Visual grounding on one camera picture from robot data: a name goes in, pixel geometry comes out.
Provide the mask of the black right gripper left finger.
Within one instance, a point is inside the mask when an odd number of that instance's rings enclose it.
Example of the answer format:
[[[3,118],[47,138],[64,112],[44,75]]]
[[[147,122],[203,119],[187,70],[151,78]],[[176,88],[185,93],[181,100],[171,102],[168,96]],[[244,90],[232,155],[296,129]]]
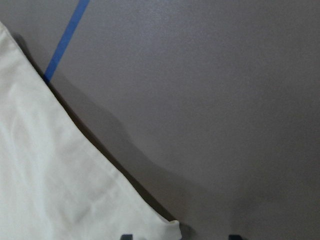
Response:
[[[133,240],[133,235],[132,234],[123,234],[123,235],[121,235],[120,240]]]

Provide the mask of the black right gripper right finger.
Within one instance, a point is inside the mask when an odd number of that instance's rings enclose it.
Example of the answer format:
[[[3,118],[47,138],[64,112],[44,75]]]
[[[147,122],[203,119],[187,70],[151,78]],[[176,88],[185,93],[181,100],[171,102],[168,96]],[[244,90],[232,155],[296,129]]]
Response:
[[[242,240],[242,237],[238,234],[230,234],[228,240]]]

